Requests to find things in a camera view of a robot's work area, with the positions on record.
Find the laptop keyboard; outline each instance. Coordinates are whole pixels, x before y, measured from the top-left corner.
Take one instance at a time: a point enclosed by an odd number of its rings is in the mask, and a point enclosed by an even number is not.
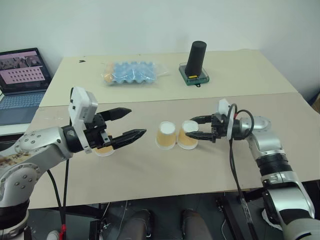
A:
[[[44,92],[40,92],[26,95],[5,96],[0,102],[0,110],[37,107],[44,95]]]

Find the person's leg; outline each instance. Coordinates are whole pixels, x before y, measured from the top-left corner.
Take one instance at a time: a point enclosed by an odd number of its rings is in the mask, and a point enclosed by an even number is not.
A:
[[[213,240],[203,218],[191,209],[182,213],[182,235],[186,240]]]
[[[150,217],[151,214],[146,209],[136,212],[126,222],[117,240],[146,240]]]

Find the red wire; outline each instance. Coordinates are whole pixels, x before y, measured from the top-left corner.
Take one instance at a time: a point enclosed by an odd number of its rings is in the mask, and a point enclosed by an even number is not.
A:
[[[59,233],[59,240],[63,240],[64,239],[64,234],[67,230],[67,226],[65,224],[62,224],[61,225],[61,230],[60,230],[60,233]]]

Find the paper cup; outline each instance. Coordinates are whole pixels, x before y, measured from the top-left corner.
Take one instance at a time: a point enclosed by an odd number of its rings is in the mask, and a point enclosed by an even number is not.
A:
[[[161,122],[156,134],[156,145],[163,150],[169,150],[176,145],[176,139],[176,125],[169,121]]]
[[[107,157],[107,156],[110,156],[111,154],[113,154],[115,152],[115,150],[112,146],[105,146],[100,149],[95,148],[94,152],[99,157]]]
[[[178,145],[186,150],[194,149],[198,145],[198,140],[188,137],[186,133],[196,132],[199,130],[199,125],[196,121],[186,120],[182,123],[178,135]]]

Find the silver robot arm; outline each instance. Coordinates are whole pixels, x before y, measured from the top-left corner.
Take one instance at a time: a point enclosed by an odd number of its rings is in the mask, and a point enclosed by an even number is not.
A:
[[[260,169],[265,189],[262,197],[268,219],[273,224],[281,225],[286,240],[319,240],[320,221],[314,219],[314,205],[288,164],[281,142],[271,130],[271,121],[262,116],[253,117],[253,130],[244,138],[251,128],[251,119],[234,119],[232,108],[233,105],[222,99],[215,114],[191,119],[198,124],[211,123],[211,132],[196,131],[186,135],[213,143],[221,137],[246,139]]]
[[[71,90],[68,107],[70,125],[51,127],[23,135],[10,148],[0,151],[0,240],[24,239],[27,232],[29,198],[39,178],[73,153],[93,148],[124,147],[147,130],[133,129],[113,138],[105,121],[120,119],[131,112],[115,108],[96,114],[98,103],[81,87]]]
[[[250,128],[249,118],[239,121],[243,134]],[[314,205],[288,164],[278,137],[271,131],[269,119],[254,117],[254,128],[246,138],[261,173],[265,191],[265,210],[273,224],[281,225],[286,240],[320,239],[320,221],[315,218]]]

